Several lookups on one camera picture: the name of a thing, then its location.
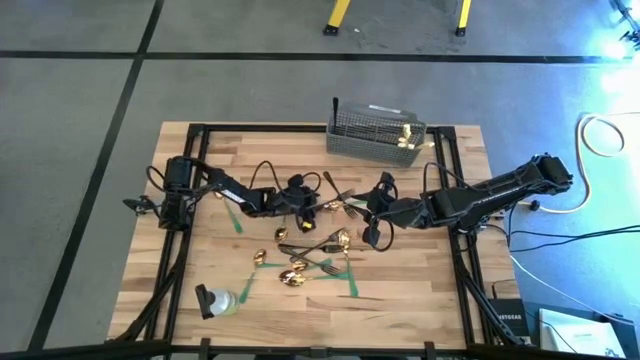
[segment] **butcher block tabletop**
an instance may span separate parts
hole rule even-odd
[[[188,127],[186,122],[163,124],[152,162],[161,173],[168,158],[182,154]],[[465,180],[474,184],[490,178],[480,127],[455,129]],[[193,149],[193,156],[197,156],[198,150],[198,146]],[[211,133],[206,162],[224,169],[245,186],[263,160],[273,163],[282,184],[294,174],[328,171],[340,191],[353,188],[356,193],[371,190],[381,173],[388,171],[396,179],[400,198],[419,197],[423,166],[436,161],[435,150],[429,147],[421,151],[410,168],[329,155],[324,133]],[[305,181],[311,188],[317,184],[312,176]],[[254,187],[267,186],[274,186],[274,180],[271,171],[263,168]],[[440,187],[438,171],[431,168],[428,189]],[[326,181],[318,192],[319,202],[336,196]],[[156,203],[163,199],[150,184],[146,194]],[[253,219],[243,215],[234,203],[228,205],[241,222],[241,234],[234,229],[225,200],[207,195],[197,205],[173,344],[199,345],[201,338],[210,338],[211,345],[219,346],[419,349],[424,348],[425,341],[432,341],[438,349],[465,348],[447,229],[396,228],[393,246],[381,253],[362,242],[364,221],[351,219],[342,210],[318,213],[317,228],[306,234],[298,231],[292,216],[287,217],[286,243],[313,245],[346,227],[353,235],[349,257],[358,297],[350,296],[347,280],[313,280],[301,287],[288,287],[278,280],[278,275],[287,268],[259,268],[248,300],[234,315],[203,320],[194,291],[197,285],[240,294],[254,269],[253,255],[258,249],[267,250],[268,263],[289,264],[289,256],[280,253],[274,241],[274,231],[282,218]],[[382,223],[380,228],[384,238],[388,233],[386,224]],[[151,297],[164,238],[165,231],[158,228],[153,214],[138,217],[109,338],[122,333]],[[174,256],[180,238],[175,237]],[[466,247],[462,239],[461,247]],[[514,278],[503,234],[492,228],[480,232],[477,250],[485,287],[497,280]],[[334,266],[346,269],[342,253],[314,251],[309,258],[316,261],[331,258]],[[319,269],[303,274],[324,275]],[[501,297],[518,297],[515,282],[500,283],[499,293]],[[469,299],[476,341],[481,341],[479,314],[475,302],[470,296]],[[167,303],[165,299],[161,306],[156,337],[163,333]]]

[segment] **gray concrete floor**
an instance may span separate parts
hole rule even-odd
[[[338,38],[320,34],[329,0],[166,0],[150,51],[603,55],[623,27],[606,0],[474,2],[469,33],[452,36],[457,1],[354,0]],[[0,0],[0,50],[134,51],[151,0]],[[0,352],[26,348],[129,71],[129,60],[0,60]],[[621,80],[613,89],[611,83]],[[143,191],[160,124],[177,121],[317,121],[339,96],[414,111],[428,123],[482,126],[493,173],[535,153],[561,156],[577,174],[574,125],[583,112],[637,110],[624,86],[639,69],[322,61],[144,62],[47,347],[104,340],[135,217],[121,203]],[[630,134],[637,127],[627,124]],[[613,146],[606,128],[596,142]],[[637,143],[629,139],[629,146]],[[595,188],[583,211],[519,211],[514,228],[583,233],[633,224],[640,169],[633,152],[587,154]],[[572,191],[542,199],[568,207]],[[515,247],[544,239],[520,236]],[[532,272],[602,311],[640,322],[633,236],[521,254]],[[526,301],[580,308],[526,275]]]

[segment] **silver fork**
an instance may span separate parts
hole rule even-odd
[[[357,218],[358,217],[358,213],[355,210],[353,210],[353,207],[351,205],[347,204],[347,198],[342,196],[342,194],[340,193],[340,190],[338,190],[338,187],[333,182],[333,178],[331,177],[331,174],[329,174],[328,171],[325,171],[325,172],[322,173],[322,175],[324,176],[325,179],[327,179],[327,182],[329,183],[329,185],[331,185],[333,190],[335,190],[336,193],[338,193],[338,199],[340,199],[340,201],[342,201],[342,203],[344,204],[342,206],[342,208],[344,209],[344,212],[346,212],[347,215],[349,215],[349,217],[352,218],[352,219]]]
[[[327,274],[329,274],[331,276],[338,276],[338,275],[343,273],[342,270],[338,269],[335,266],[331,266],[331,265],[328,265],[328,264],[322,264],[322,263],[319,263],[319,262],[315,262],[313,260],[309,260],[309,258],[307,258],[305,256],[302,256],[302,255],[299,255],[298,253],[296,253],[295,251],[293,251],[291,249],[283,248],[283,249],[280,249],[280,251],[282,251],[283,253],[289,254],[289,255],[293,255],[293,256],[297,257],[298,259],[304,260],[304,261],[306,261],[306,262],[308,262],[310,264],[316,265],[316,266],[318,266],[320,268],[320,270],[324,271],[325,273],[327,273]]]

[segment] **wire basket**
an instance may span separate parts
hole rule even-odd
[[[400,147],[406,124],[411,127],[411,135],[405,147]],[[426,128],[408,111],[354,103],[338,107],[334,99],[327,126],[327,152],[409,167],[420,153]]]

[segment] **yellow post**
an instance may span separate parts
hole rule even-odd
[[[340,24],[342,24],[342,19],[344,19],[344,15],[347,13],[350,2],[351,0],[336,0],[336,5],[333,7],[329,22],[322,31],[325,35],[338,35]]]
[[[462,37],[467,32],[467,21],[469,21],[469,10],[471,10],[471,0],[462,0],[462,10],[460,11],[460,21],[456,29],[456,36]]]

